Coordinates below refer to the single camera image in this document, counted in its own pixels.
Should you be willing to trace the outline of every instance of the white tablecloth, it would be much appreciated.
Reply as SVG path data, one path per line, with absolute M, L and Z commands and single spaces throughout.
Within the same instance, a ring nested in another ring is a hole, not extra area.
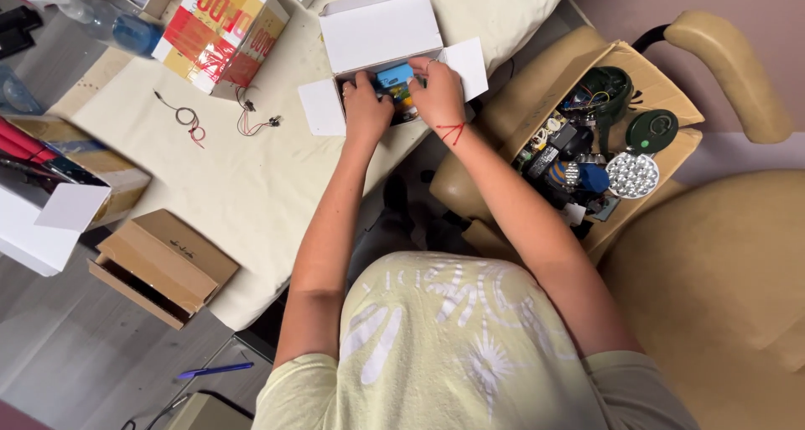
M 257 109 L 249 122 L 281 115 L 278 128 L 241 136 L 235 102 L 203 95 L 161 63 L 139 58 L 73 117 L 154 176 L 132 216 L 166 208 L 242 265 L 209 303 L 235 330 L 251 324 L 282 291 L 344 142 L 310 134 L 296 92 L 330 75 L 317 20 L 328 1 L 304 10 L 283 0 L 295 12 L 247 94 Z M 480 36 L 489 73 L 530 39 L 559 1 L 431 0 L 444 44 Z M 203 149 L 152 89 L 173 106 L 196 110 L 207 132 Z M 390 130 L 372 158 L 366 191 L 427 133 L 422 123 Z

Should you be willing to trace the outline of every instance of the wall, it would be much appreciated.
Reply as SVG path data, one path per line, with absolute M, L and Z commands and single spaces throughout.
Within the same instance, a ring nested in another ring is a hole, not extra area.
M 2 428 L 9 430 L 51 430 L 2 400 L 0 400 L 0 423 Z
M 752 169 L 805 168 L 805 118 L 796 115 L 805 98 L 805 4 L 800 0 L 574 0 L 608 40 L 633 42 L 648 29 L 671 23 L 685 9 L 697 8 L 735 24 L 755 48 L 782 101 L 794 114 L 795 133 L 777 146 L 750 144 L 737 116 L 707 67 L 692 54 L 667 43 L 651 46 L 646 57 L 691 97 L 707 119 L 699 149 L 675 178 L 693 184 Z

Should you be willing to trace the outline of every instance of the floor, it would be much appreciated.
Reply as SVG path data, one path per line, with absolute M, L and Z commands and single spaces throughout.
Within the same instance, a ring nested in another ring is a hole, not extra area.
M 489 79 L 489 92 L 481 101 L 488 101 L 545 46 L 582 23 L 571 5 L 561 2 L 523 50 Z M 419 174 L 437 168 L 445 152 L 438 137 L 428 136 L 396 170 L 409 186 L 417 222 L 413 237 L 419 244 L 424 222 L 445 211 Z M 358 231 L 377 218 L 381 190 L 373 190 L 361 205 Z M 91 276 L 86 259 L 93 257 L 77 248 L 65 271 L 52 278 L 0 257 L 0 400 L 54 430 L 116 430 L 131 417 L 145 427 L 166 404 L 189 391 L 215 391 L 244 412 L 254 412 L 270 363 L 233 341 L 233 332 L 209 312 L 200 312 L 182 331 L 169 328 Z M 185 370 L 244 358 L 255 366 L 190 382 L 174 379 Z

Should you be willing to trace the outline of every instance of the person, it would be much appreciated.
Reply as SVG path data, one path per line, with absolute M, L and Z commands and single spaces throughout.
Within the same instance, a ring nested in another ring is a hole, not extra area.
M 345 297 L 366 170 L 394 111 L 359 72 L 343 86 L 346 141 L 299 247 L 253 428 L 697 428 L 556 210 L 467 125 L 458 74 L 409 64 L 428 80 L 409 79 L 419 115 L 526 268 L 411 248 L 361 265 Z M 387 200 L 377 224 L 410 233 L 404 212 Z

